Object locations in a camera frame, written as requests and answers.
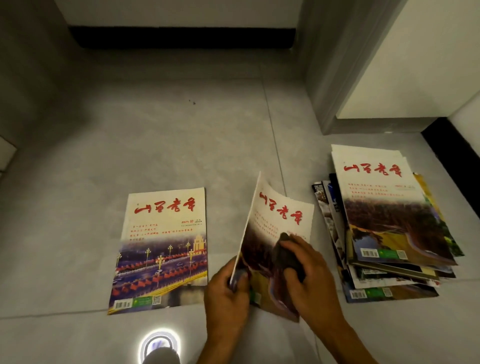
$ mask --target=baseboard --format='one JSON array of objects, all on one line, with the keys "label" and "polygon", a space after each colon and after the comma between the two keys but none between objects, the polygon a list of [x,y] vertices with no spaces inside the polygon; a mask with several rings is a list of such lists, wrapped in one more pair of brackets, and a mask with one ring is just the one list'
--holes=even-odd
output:
[{"label": "baseboard", "polygon": [[478,182],[469,171],[480,170],[480,157],[447,118],[438,118],[422,132],[438,160],[480,217]]},{"label": "baseboard", "polygon": [[338,119],[334,117],[329,134],[419,133],[434,118]]},{"label": "baseboard", "polygon": [[292,28],[170,28],[70,26],[73,38],[88,49],[278,48],[295,40]]}]

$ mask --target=green sticker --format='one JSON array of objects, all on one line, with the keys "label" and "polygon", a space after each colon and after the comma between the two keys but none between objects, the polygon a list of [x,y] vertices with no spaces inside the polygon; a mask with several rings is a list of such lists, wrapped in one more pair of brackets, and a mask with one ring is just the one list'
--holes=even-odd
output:
[{"label": "green sticker", "polygon": [[385,293],[381,288],[366,288],[365,293],[368,298],[385,297]]},{"label": "green sticker", "polygon": [[378,249],[378,255],[380,258],[400,259],[396,250]]},{"label": "green sticker", "polygon": [[133,299],[132,307],[151,306],[152,296],[137,297]]}]

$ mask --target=white wall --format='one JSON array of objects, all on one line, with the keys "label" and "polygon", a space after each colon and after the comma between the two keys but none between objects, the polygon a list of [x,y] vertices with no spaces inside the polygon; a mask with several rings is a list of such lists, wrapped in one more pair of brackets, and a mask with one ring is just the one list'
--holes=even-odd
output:
[{"label": "white wall", "polygon": [[339,119],[448,116],[480,90],[480,1],[408,0]]},{"label": "white wall", "polygon": [[480,92],[448,118],[480,156]]},{"label": "white wall", "polygon": [[69,25],[295,28],[302,0],[55,0]]}]

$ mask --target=stack of magazines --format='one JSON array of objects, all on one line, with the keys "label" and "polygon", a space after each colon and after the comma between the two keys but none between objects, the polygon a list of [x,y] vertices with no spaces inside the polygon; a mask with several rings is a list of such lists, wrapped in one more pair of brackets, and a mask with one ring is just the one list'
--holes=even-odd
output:
[{"label": "stack of magazines", "polygon": [[436,297],[463,256],[422,176],[399,151],[332,145],[312,187],[349,303]]}]

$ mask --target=road on magazine cover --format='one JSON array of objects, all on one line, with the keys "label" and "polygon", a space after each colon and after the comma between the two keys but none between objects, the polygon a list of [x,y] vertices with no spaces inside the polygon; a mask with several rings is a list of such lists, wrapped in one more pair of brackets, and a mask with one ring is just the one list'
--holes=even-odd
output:
[{"label": "road on magazine cover", "polygon": [[[206,260],[206,255],[204,254],[194,255],[192,257],[192,265],[194,263],[199,263],[203,260]],[[166,263],[163,263],[161,269],[162,269],[162,273],[168,273],[170,270],[183,268],[183,267],[187,267],[187,268],[190,267],[189,256],[185,256],[178,259],[172,259]],[[125,275],[115,278],[115,280],[117,280],[115,286],[120,286],[123,283],[127,283],[127,282],[133,282],[136,279],[145,279],[145,278],[153,277],[156,271],[158,271],[158,264],[153,264],[144,270],[127,273]]]}]

